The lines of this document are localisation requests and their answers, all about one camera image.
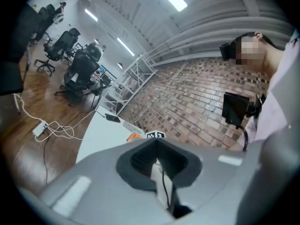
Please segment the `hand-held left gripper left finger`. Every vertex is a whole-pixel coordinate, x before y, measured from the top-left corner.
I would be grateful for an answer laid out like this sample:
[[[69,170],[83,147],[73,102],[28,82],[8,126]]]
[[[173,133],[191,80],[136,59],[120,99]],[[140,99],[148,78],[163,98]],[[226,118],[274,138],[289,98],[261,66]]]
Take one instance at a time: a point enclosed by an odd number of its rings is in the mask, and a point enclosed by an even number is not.
[[[118,169],[133,169],[134,181],[151,185],[161,181],[157,155],[118,159],[136,148],[141,140],[102,150],[82,159],[54,179],[40,195],[46,205],[47,222],[52,225],[166,225],[174,217],[162,204],[165,193],[130,186]]]

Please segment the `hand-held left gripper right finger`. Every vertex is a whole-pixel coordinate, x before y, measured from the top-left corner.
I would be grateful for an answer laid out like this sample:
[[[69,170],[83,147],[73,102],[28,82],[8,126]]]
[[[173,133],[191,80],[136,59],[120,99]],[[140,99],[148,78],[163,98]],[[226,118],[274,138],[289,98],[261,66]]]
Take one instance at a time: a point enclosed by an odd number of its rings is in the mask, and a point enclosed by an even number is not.
[[[157,140],[158,159],[172,182],[169,219],[159,225],[237,225],[244,194],[258,167],[260,146],[246,152]]]

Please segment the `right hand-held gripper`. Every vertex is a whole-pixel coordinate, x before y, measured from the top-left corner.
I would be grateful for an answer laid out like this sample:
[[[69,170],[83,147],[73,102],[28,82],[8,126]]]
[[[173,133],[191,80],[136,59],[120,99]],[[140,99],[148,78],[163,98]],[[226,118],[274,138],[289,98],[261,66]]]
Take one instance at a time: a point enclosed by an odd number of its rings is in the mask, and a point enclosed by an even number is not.
[[[141,135],[137,132],[134,132],[127,138],[126,141],[133,142],[138,139],[146,139],[146,138],[165,138],[165,133],[155,130],[155,131],[147,132],[144,135]]]

